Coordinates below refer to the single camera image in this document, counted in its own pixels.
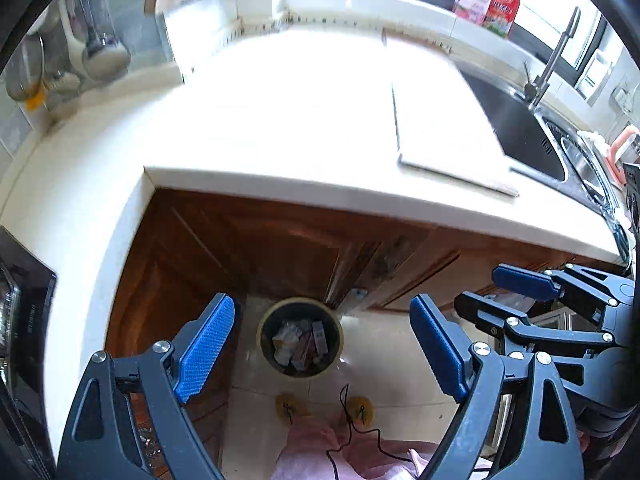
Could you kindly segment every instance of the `kitchen counter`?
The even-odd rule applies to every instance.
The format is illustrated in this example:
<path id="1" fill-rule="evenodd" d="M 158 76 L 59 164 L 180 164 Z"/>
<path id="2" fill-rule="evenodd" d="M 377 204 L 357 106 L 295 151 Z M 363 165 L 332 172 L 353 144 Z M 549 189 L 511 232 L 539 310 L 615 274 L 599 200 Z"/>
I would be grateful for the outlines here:
<path id="1" fill-rule="evenodd" d="M 379 34 L 294 28 L 250 38 L 185 85 L 82 109 L 43 138 L 0 222 L 58 275 L 44 377 L 55 455 L 155 187 L 394 216 L 618 260 L 599 215 L 525 176 L 513 173 L 520 195 L 511 198 L 400 167 L 383 54 Z M 464 107 L 443 102 L 452 118 Z"/>

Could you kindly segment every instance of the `kitchen sink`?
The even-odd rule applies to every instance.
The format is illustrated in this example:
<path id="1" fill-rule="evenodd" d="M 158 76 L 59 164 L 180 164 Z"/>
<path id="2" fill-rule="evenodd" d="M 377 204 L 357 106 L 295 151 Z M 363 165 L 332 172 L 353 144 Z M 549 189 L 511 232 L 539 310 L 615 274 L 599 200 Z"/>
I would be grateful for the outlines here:
<path id="1" fill-rule="evenodd" d="M 544 104 L 529 110 L 519 88 L 466 62 L 456 63 L 494 128 L 511 171 L 555 189 L 602 215 L 623 265 L 630 250 L 620 211 L 602 164 L 576 128 Z"/>
<path id="2" fill-rule="evenodd" d="M 542 113 L 527 108 L 523 95 L 500 78 L 459 67 L 494 127 L 507 156 L 564 182 L 566 168 Z"/>

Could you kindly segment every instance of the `electrical outlet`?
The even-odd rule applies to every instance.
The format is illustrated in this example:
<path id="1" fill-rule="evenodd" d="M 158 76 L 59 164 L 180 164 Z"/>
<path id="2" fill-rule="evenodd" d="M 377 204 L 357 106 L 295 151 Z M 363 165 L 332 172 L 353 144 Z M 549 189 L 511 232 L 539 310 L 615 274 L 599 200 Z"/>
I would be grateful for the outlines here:
<path id="1" fill-rule="evenodd" d="M 618 83 L 618 88 L 622 88 L 627 94 L 631 92 L 629 88 L 629 76 L 626 74 L 622 75 L 622 79 L 620 79 L 620 83 Z"/>
<path id="2" fill-rule="evenodd" d="M 628 100 L 628 97 L 629 97 L 628 91 L 622 87 L 617 87 L 613 91 L 612 96 L 613 96 L 613 100 L 618 104 L 618 106 L 624 110 L 626 106 L 626 101 Z"/>

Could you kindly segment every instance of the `tile floor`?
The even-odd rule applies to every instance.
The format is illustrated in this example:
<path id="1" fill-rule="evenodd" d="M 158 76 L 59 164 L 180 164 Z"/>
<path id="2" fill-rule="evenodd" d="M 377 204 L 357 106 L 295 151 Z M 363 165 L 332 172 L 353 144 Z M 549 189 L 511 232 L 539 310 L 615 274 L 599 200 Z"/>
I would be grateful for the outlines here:
<path id="1" fill-rule="evenodd" d="M 439 442 L 457 405 L 440 391 L 409 325 L 408 314 L 344 316 L 344 349 L 337 367 L 315 380 L 278 374 L 256 346 L 256 329 L 272 302 L 247 301 L 232 378 L 222 453 L 226 480 L 268 480 L 287 438 L 274 397 L 292 392 L 327 420 L 340 413 L 338 394 L 369 397 L 383 438 Z"/>

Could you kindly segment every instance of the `wooden cabinet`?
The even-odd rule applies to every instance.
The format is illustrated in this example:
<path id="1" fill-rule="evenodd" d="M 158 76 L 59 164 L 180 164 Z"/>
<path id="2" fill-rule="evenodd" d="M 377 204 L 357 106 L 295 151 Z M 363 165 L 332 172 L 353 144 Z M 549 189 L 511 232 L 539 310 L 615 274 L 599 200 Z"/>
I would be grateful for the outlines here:
<path id="1" fill-rule="evenodd" d="M 500 263 L 533 270 L 572 259 L 561 251 L 470 232 L 347 211 L 160 189 L 129 251 L 111 313 L 114 356 L 171 339 L 217 292 L 237 306 L 236 325 L 202 393 L 187 411 L 214 462 L 220 446 L 247 295 L 307 296 L 338 308 L 353 288 L 360 308 L 408 310 L 426 292 L 443 309 L 464 290 L 494 290 Z M 149 425 L 144 399 L 136 420 Z M 166 468 L 156 468 L 156 475 Z"/>
<path id="2" fill-rule="evenodd" d="M 306 296 L 335 308 L 363 274 L 371 287 L 389 279 L 427 233 L 392 219 L 303 205 L 175 191 L 158 197 L 171 203 L 230 286 L 274 300 Z"/>
<path id="3" fill-rule="evenodd" d="M 414 296 L 429 294 L 437 306 L 449 310 L 455 297 L 466 290 L 481 295 L 495 292 L 491 274 L 499 264 L 543 270 L 574 260 L 562 251 L 437 227 L 393 280 L 370 294 L 362 307 L 405 311 Z"/>

